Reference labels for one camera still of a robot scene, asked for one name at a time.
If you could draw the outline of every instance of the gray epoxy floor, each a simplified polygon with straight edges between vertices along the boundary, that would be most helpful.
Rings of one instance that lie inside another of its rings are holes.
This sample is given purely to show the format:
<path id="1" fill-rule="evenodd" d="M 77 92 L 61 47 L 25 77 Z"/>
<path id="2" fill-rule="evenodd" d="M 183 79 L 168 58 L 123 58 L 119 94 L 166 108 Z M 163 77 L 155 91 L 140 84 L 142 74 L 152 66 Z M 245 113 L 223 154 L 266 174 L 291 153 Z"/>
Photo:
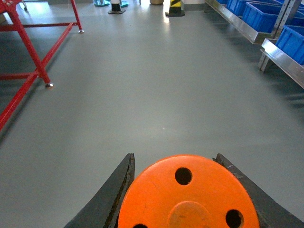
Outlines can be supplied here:
<path id="1" fill-rule="evenodd" d="M 218 14 L 166 18 L 130 2 L 122 15 L 78 4 L 74 28 L 0 133 L 0 227 L 62 228 L 127 153 L 136 174 L 160 158 L 222 153 L 304 221 L 303 91 L 262 74 L 260 47 Z M 71 21 L 70 5 L 28 3 L 29 22 Z M 40 56 L 60 28 L 28 29 Z M 1 72 L 33 64 L 17 34 L 0 33 Z M 1 109 L 20 81 L 0 82 Z"/>

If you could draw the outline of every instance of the orange disc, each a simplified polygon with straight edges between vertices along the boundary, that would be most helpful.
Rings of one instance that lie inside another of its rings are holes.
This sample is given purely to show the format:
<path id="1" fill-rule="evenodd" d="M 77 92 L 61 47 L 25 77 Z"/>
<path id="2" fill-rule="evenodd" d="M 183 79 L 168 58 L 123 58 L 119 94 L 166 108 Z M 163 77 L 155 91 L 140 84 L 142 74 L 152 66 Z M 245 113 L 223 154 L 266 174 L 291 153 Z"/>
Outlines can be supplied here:
<path id="1" fill-rule="evenodd" d="M 124 198 L 118 228 L 258 228 L 242 184 L 216 162 L 164 158 L 145 169 Z"/>

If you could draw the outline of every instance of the aluminum rack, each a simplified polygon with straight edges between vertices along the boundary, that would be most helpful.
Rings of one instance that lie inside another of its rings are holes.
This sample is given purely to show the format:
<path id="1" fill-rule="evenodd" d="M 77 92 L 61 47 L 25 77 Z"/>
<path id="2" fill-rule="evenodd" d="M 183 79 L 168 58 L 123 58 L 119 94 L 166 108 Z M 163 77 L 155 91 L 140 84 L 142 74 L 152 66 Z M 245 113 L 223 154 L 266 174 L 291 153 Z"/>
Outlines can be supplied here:
<path id="1" fill-rule="evenodd" d="M 288 76 L 290 76 L 300 87 L 304 88 L 304 66 L 298 64 L 285 52 L 279 49 L 271 40 L 265 39 L 262 47 L 263 55 L 266 55 Z"/>
<path id="2" fill-rule="evenodd" d="M 246 24 L 241 18 L 230 12 L 224 5 L 216 0 L 205 0 L 219 15 L 232 24 L 252 44 L 262 44 L 264 39 L 271 38 L 271 33 L 258 32 Z"/>

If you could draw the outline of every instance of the blue plastic bin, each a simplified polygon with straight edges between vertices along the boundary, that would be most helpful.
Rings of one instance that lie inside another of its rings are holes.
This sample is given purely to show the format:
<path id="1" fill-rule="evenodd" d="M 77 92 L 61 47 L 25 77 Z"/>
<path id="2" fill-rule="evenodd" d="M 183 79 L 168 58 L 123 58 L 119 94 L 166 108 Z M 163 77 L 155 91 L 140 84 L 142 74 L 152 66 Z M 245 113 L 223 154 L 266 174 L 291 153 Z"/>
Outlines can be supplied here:
<path id="1" fill-rule="evenodd" d="M 242 20 L 258 32 L 271 33 L 281 6 L 246 3 Z M 291 25 L 304 25 L 304 14 L 297 12 Z"/>
<path id="2" fill-rule="evenodd" d="M 228 0 L 217 0 L 218 3 L 227 5 Z"/>
<path id="3" fill-rule="evenodd" d="M 304 64 L 304 27 L 285 25 L 275 45 L 300 65 Z"/>
<path id="4" fill-rule="evenodd" d="M 228 0 L 227 2 L 227 9 L 233 12 L 236 16 L 242 16 L 246 7 L 246 2 L 251 3 L 263 3 L 263 4 L 270 4 L 270 5 L 279 5 L 282 4 L 276 0 Z"/>

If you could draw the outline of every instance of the red metal stand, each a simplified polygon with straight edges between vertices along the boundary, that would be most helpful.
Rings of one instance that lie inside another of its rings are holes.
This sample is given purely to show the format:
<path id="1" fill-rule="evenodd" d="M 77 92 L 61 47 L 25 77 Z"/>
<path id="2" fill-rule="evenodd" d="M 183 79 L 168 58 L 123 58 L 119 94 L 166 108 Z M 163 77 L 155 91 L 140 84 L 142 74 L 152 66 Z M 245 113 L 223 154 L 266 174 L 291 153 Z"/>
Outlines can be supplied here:
<path id="1" fill-rule="evenodd" d="M 53 57 L 53 55 L 58 50 L 59 46 L 62 44 L 62 42 L 67 37 L 68 33 L 71 31 L 73 26 L 79 27 L 79 33 L 83 33 L 81 23 L 79 20 L 79 15 L 77 12 L 75 0 L 71 0 L 73 11 L 75 14 L 76 22 L 69 22 L 69 23 L 56 23 L 56 24 L 29 24 L 29 25 L 22 25 L 21 21 L 19 19 L 18 13 L 16 11 L 16 5 L 21 2 L 21 0 L 1 0 L 0 1 L 0 13 L 7 12 L 11 21 L 13 22 L 12 25 L 4 25 L 0 26 L 0 32 L 1 31 L 17 31 L 25 44 L 25 47 L 27 48 L 31 58 L 33 59 L 36 69 L 33 72 L 29 73 L 20 73 L 20 74 L 6 74 L 6 75 L 0 75 L 0 80 L 14 80 L 14 79 L 26 79 L 22 87 L 19 89 L 19 91 L 16 93 L 14 98 L 11 100 L 11 102 L 8 104 L 8 106 L 5 108 L 5 110 L 0 115 L 0 131 L 2 130 L 5 123 L 8 121 L 10 116 L 13 114 L 15 109 L 17 108 L 18 104 L 24 97 L 24 95 L 27 93 L 29 88 L 34 83 L 35 79 L 38 77 L 41 77 L 43 81 L 46 83 L 46 87 L 51 87 L 52 84 L 50 83 L 50 79 L 48 77 L 48 74 L 45 70 L 46 65 L 50 61 L 50 59 Z M 57 42 L 53 45 L 53 47 L 49 50 L 49 52 L 46 54 L 46 56 L 41 61 L 39 59 L 39 56 L 31 43 L 26 31 L 24 28 L 35 28 L 35 27 L 54 27 L 54 26 L 67 26 L 65 31 L 61 34 Z"/>

